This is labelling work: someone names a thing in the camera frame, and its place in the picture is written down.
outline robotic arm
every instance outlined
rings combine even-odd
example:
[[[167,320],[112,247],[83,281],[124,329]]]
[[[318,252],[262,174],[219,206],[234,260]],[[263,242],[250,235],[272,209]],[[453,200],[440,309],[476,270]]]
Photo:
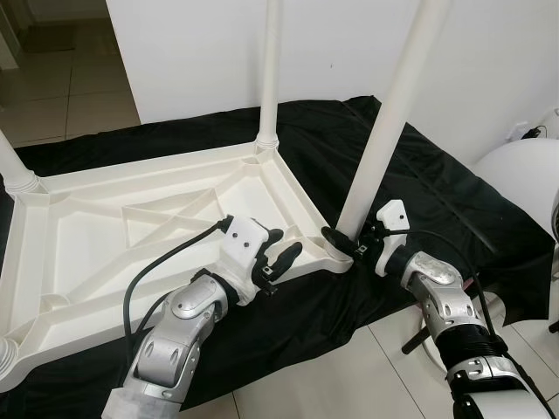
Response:
[[[200,359],[200,348],[230,308],[249,304],[259,289],[271,295],[300,255],[296,242],[268,265],[266,250],[283,237],[250,218],[234,217],[219,260],[163,301],[162,319],[149,332],[128,370],[122,388],[108,398],[103,419],[176,417]]]
[[[377,213],[374,241],[383,239],[375,271],[391,274],[411,292],[422,307],[447,374],[457,419],[543,419],[553,417],[545,401],[539,400],[522,377],[518,364],[507,357],[507,346],[495,339],[462,290],[462,277],[450,264],[422,251],[406,247],[406,235],[391,231],[410,228],[402,201],[390,201]],[[354,244],[342,233],[322,230],[338,250],[362,258],[367,245]]]

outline black plastic sheet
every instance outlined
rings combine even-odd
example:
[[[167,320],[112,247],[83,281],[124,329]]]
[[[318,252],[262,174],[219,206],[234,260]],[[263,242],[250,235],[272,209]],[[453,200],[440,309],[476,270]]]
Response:
[[[379,107],[373,97],[279,106],[279,152],[331,225],[342,210]],[[38,175],[48,176],[253,141],[258,126],[259,110],[242,109],[17,152]],[[548,317],[552,238],[410,126],[400,138],[369,218],[393,198],[404,200],[413,228],[445,235],[473,261],[485,289],[505,301],[507,323]],[[7,195],[0,195],[3,247],[11,205]],[[408,242],[454,264],[467,278],[465,266],[443,244],[429,237],[409,237]],[[375,275],[372,260],[342,275],[318,271],[288,281],[272,298],[259,294],[216,325],[203,345],[183,406],[207,402],[320,356],[348,342],[358,327],[413,303],[395,278]],[[0,396],[0,416],[100,417],[123,362],[123,341],[115,340],[37,367],[20,386]]]

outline floor tile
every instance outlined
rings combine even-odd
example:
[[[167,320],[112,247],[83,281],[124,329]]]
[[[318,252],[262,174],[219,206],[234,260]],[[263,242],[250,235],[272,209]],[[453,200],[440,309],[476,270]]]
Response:
[[[39,144],[49,144],[51,142],[61,142],[61,141],[64,141],[64,140],[65,140],[64,135],[61,135],[59,137],[41,138],[39,140],[18,142],[16,144],[14,144],[13,146],[14,146],[14,148],[29,147],[29,146],[37,146]]]
[[[66,96],[72,52],[25,54],[20,68],[0,74],[0,104]]]
[[[528,372],[546,399],[559,393],[559,377],[551,371],[512,325],[506,327],[495,325],[495,330],[507,343],[508,352]]]
[[[243,419],[422,418],[366,327],[346,346],[234,394]]]
[[[551,285],[549,320],[526,320],[512,327],[559,376],[559,333],[550,333],[550,324],[559,320],[559,281]]]
[[[131,92],[70,96],[66,134],[95,134],[139,124]]]
[[[66,140],[73,140],[74,138],[81,137],[82,135],[85,135],[85,134],[67,134],[66,135]]]
[[[182,411],[178,419],[239,419],[233,394],[223,395],[215,400]]]
[[[5,106],[0,112],[0,128],[12,144],[64,135],[67,101],[31,100]]]
[[[381,319],[370,325],[370,329],[389,356],[396,371],[414,397],[425,418],[452,417],[452,398],[444,380],[444,373],[431,362],[423,347],[410,355],[401,352],[401,346],[413,336],[421,322],[421,312],[409,307],[400,313]],[[511,327],[501,327],[504,318],[496,315],[493,320],[497,333],[508,344],[509,353],[524,367],[544,396],[550,397],[559,391],[559,380],[538,354]]]
[[[548,404],[555,416],[559,417],[559,395],[556,395],[553,399],[551,399]]]
[[[448,419],[452,417],[452,398],[445,373],[435,366],[423,347],[418,347],[409,355],[404,355],[401,350],[402,345],[418,332],[421,320],[421,310],[412,306],[376,321],[369,328],[424,417]]]
[[[70,94],[122,92],[130,84],[119,55],[99,57],[85,64],[74,64]]]

